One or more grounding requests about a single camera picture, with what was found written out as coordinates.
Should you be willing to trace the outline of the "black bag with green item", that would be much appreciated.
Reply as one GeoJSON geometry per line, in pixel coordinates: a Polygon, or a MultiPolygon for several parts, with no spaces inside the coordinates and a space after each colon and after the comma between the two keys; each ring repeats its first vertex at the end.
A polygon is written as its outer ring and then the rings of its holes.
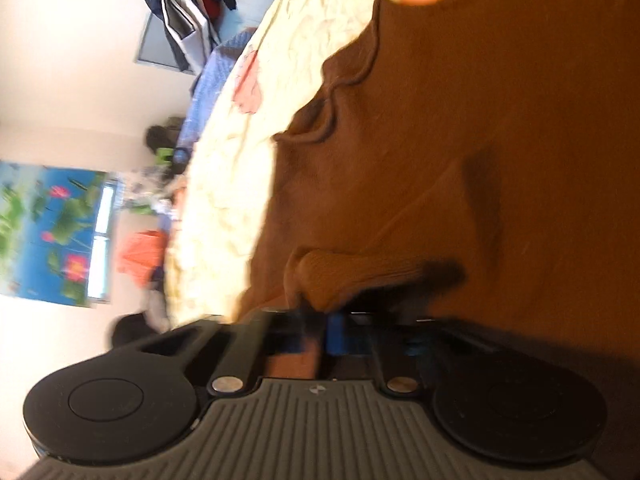
{"type": "Polygon", "coordinates": [[[190,155],[185,148],[178,147],[178,140],[184,118],[171,116],[161,125],[152,125],[144,135],[145,146],[154,154],[163,152],[162,159],[168,162],[173,174],[182,174],[190,155]]]}

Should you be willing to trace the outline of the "brown knit sweater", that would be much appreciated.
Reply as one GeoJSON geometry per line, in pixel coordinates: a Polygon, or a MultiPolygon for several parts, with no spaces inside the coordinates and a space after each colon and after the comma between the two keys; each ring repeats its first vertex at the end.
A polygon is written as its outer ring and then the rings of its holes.
{"type": "Polygon", "coordinates": [[[608,402],[639,474],[639,0],[375,0],[274,137],[239,311],[416,292],[608,402]]]}

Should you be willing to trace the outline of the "yellow floral bed quilt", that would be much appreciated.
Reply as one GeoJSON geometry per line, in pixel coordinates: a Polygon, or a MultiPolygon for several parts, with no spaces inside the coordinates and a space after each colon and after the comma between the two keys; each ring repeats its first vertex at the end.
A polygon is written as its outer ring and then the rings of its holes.
{"type": "Polygon", "coordinates": [[[172,324],[235,318],[269,200],[272,137],[316,93],[322,63],[369,23],[373,1],[271,3],[222,87],[182,179],[165,266],[172,324]]]}

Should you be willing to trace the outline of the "lotus flower wall poster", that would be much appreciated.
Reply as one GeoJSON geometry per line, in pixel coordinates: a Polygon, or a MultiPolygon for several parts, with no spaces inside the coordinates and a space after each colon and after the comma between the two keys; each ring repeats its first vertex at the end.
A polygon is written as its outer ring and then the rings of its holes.
{"type": "Polygon", "coordinates": [[[108,298],[122,182],[76,168],[1,163],[1,293],[89,307],[108,298]]]}

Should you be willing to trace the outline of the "black garment heap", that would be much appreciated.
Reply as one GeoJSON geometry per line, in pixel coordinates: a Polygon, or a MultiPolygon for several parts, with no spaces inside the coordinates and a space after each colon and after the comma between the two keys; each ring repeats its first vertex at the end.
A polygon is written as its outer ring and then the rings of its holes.
{"type": "Polygon", "coordinates": [[[118,318],[112,326],[110,343],[112,348],[119,348],[125,344],[158,335],[144,312],[124,315],[118,318]]]}

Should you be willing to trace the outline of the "orange plastic bag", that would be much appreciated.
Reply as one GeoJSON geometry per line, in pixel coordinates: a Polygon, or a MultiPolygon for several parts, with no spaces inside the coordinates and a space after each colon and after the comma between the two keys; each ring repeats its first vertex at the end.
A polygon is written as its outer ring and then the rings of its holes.
{"type": "Polygon", "coordinates": [[[164,231],[135,232],[117,256],[117,271],[128,275],[138,287],[145,287],[153,272],[163,265],[167,243],[164,231]]]}

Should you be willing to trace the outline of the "blue quilted blanket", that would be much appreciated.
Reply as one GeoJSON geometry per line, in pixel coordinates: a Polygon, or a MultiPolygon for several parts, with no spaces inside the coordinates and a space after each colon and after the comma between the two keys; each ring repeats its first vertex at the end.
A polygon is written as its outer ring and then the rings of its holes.
{"type": "Polygon", "coordinates": [[[241,30],[209,55],[192,92],[191,104],[174,149],[174,162],[186,164],[189,161],[194,144],[200,140],[224,84],[254,32],[255,27],[241,30]]]}

